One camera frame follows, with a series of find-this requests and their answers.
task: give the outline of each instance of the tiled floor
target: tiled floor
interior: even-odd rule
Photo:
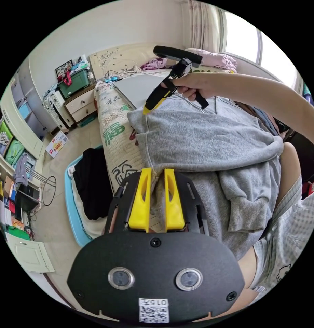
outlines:
[[[51,281],[76,309],[88,313],[77,303],[66,283],[71,265],[80,247],[75,241],[67,214],[64,173],[69,163],[82,155],[84,150],[102,144],[98,119],[96,118],[82,128],[76,128],[69,132],[67,136],[69,141],[54,159],[48,154],[45,155],[42,173],[46,177],[55,176],[57,187],[51,205],[43,206],[36,214],[36,220],[32,222],[32,228],[35,240],[45,244],[46,251],[55,269],[55,272],[48,274]],[[45,203],[49,203],[52,198],[51,189],[44,190],[43,197]]]

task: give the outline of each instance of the picture frame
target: picture frame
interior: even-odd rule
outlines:
[[[66,72],[69,71],[72,66],[73,66],[73,62],[72,60],[69,60],[64,64],[62,64],[61,66],[59,66],[58,68],[56,68],[55,73],[57,74],[57,78],[59,76],[63,76],[64,74],[66,74]]]

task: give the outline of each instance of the white headboard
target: white headboard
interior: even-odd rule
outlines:
[[[122,69],[126,69],[126,66],[132,68],[134,65],[138,67],[144,65],[156,57],[153,53],[153,48],[156,45],[184,49],[183,46],[162,43],[136,43],[101,50],[90,55],[91,68],[95,79],[103,78],[109,70],[119,72]],[[168,65],[173,65],[174,63],[175,61],[167,61]]]

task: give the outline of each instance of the pink blanket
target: pink blanket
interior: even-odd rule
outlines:
[[[166,68],[167,58],[154,58],[151,59],[148,63],[141,66],[143,71]]]
[[[216,67],[221,69],[228,69],[237,73],[238,63],[234,58],[226,54],[218,54],[209,52],[203,49],[188,48],[186,51],[202,56],[202,65],[209,67]]]

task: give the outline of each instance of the leg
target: leg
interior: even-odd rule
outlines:
[[[276,200],[275,208],[282,198],[288,193],[301,174],[300,163],[295,147],[289,143],[284,143],[284,150],[280,156],[281,178],[280,190]]]

